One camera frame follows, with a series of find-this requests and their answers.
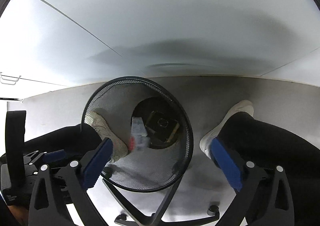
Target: chair caster wheel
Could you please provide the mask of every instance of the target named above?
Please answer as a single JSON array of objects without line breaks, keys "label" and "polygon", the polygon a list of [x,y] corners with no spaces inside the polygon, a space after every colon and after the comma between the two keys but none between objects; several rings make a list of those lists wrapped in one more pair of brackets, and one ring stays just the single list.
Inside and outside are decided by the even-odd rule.
[{"label": "chair caster wheel", "polygon": [[220,217],[219,207],[216,205],[211,205],[207,210],[207,215]]},{"label": "chair caster wheel", "polygon": [[127,215],[126,214],[120,214],[116,217],[116,220],[126,221]]}]

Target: black pants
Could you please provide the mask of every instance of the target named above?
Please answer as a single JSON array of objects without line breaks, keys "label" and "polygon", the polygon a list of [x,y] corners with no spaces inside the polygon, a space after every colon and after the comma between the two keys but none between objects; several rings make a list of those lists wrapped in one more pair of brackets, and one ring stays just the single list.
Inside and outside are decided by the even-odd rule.
[{"label": "black pants", "polygon": [[231,116],[217,138],[242,159],[260,167],[281,165],[292,193],[295,226],[320,225],[320,150],[277,126],[245,112]]},{"label": "black pants", "polygon": [[[70,153],[84,155],[89,150],[96,149],[100,143],[100,136],[90,125],[78,124],[26,141],[23,146],[23,155],[35,150],[39,152],[54,152],[61,149]],[[6,163],[5,154],[0,158],[0,165],[4,163]]]}]

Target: foot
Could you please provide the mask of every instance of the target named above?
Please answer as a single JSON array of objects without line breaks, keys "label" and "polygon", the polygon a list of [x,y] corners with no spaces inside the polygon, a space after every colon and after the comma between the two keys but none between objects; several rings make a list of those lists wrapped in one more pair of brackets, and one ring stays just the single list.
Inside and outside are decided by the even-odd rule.
[{"label": "foot", "polygon": [[100,116],[96,112],[91,111],[89,112],[88,119],[88,124],[95,129],[102,140],[104,140],[105,138],[109,138],[112,140],[113,153],[110,159],[111,162],[116,162],[120,158],[125,157],[128,154],[127,145],[124,144],[124,142],[111,131],[102,116]]},{"label": "foot", "polygon": [[210,144],[211,141],[218,136],[220,130],[222,129],[223,125],[226,121],[235,113],[238,112],[246,112],[253,117],[253,106],[252,102],[248,100],[243,100],[236,105],[232,106],[231,109],[227,112],[226,116],[224,116],[222,122],[215,127],[214,129],[210,130],[206,135],[204,135],[200,141],[200,149],[203,153],[207,155],[208,158],[211,158],[210,155]]}]

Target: screw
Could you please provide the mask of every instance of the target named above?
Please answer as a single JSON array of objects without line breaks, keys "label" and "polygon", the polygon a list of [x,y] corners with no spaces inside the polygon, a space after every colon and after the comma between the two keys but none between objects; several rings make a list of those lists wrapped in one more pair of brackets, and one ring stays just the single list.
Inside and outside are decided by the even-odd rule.
[{"label": "screw", "polygon": [[73,161],[70,162],[70,166],[71,166],[72,168],[75,168],[75,167],[78,166],[78,165],[79,165],[79,162],[78,162],[77,160],[73,160]]},{"label": "screw", "polygon": [[45,170],[47,170],[47,168],[48,168],[48,165],[44,164],[44,165],[41,166],[40,169],[41,169],[42,171],[45,171]]},{"label": "screw", "polygon": [[282,166],[277,166],[277,170],[278,170],[279,172],[283,172],[283,167],[282,167]]},{"label": "screw", "polygon": [[248,161],[246,165],[249,168],[254,168],[254,163],[252,161]]}]

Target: hand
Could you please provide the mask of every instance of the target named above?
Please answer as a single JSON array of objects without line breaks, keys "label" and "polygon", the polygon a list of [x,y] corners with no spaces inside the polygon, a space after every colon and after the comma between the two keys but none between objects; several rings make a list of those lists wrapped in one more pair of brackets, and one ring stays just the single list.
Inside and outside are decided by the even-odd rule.
[{"label": "hand", "polygon": [[28,225],[29,211],[22,206],[11,205],[8,206],[12,215],[23,226]]}]

